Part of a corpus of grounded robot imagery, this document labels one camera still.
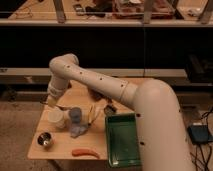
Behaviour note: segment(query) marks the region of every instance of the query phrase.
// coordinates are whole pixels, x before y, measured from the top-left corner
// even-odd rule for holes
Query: floor
[[[55,170],[46,160],[29,160],[27,153],[33,133],[39,121],[43,105],[40,101],[46,98],[45,93],[19,93],[15,98],[2,93],[0,101],[0,171],[53,171]],[[184,108],[185,123],[190,124],[197,115],[190,113],[190,107]],[[210,118],[210,130],[213,132],[213,119]],[[107,161],[57,161],[66,171],[98,171],[115,170],[109,168]],[[213,169],[213,157],[209,166]],[[116,169],[139,171],[140,167]]]

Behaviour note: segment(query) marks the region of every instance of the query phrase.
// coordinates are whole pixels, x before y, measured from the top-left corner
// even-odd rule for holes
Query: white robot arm
[[[140,158],[144,171],[193,171],[180,106],[172,88],[150,79],[135,85],[78,66],[73,54],[50,62],[49,104],[76,80],[134,110]]]

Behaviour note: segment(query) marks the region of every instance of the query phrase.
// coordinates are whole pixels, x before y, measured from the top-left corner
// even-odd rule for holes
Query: tray
[[[111,167],[141,165],[134,114],[108,116],[105,124],[109,165]]]

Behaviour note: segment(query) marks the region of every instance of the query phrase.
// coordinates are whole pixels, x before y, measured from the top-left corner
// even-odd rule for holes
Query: toy carrot
[[[72,155],[75,157],[90,155],[90,156],[96,157],[97,159],[100,159],[100,155],[98,153],[94,152],[93,150],[85,149],[85,148],[79,148],[79,149],[72,150]]]

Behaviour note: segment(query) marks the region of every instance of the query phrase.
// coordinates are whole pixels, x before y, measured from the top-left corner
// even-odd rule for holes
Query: white cup
[[[49,112],[48,121],[57,128],[62,129],[66,126],[64,112],[61,111],[58,107],[54,107],[53,110]]]

